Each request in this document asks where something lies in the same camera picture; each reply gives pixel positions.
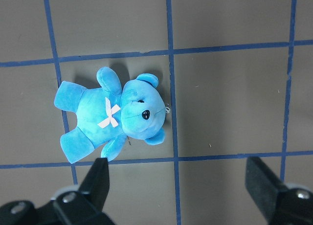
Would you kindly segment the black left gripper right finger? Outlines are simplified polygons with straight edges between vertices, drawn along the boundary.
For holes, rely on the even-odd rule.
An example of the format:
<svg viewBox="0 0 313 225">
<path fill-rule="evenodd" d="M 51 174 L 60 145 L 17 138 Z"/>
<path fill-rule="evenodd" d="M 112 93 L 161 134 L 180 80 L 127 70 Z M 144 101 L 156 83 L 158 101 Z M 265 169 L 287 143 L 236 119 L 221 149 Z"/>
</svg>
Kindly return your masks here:
<svg viewBox="0 0 313 225">
<path fill-rule="evenodd" d="M 268 225 L 313 223 L 313 191 L 282 182 L 261 158 L 247 158 L 245 187 Z"/>
</svg>

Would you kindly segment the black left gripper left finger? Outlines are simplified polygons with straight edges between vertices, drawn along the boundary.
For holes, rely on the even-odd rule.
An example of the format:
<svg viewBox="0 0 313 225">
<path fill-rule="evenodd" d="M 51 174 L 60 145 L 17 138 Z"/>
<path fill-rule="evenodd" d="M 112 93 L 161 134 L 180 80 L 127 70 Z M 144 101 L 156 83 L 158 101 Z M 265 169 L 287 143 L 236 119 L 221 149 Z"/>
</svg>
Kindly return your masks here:
<svg viewBox="0 0 313 225">
<path fill-rule="evenodd" d="M 0 207 L 2 225 L 113 225 L 102 209 L 110 188 L 106 158 L 97 158 L 76 190 L 65 191 L 40 208 L 31 201 Z"/>
</svg>

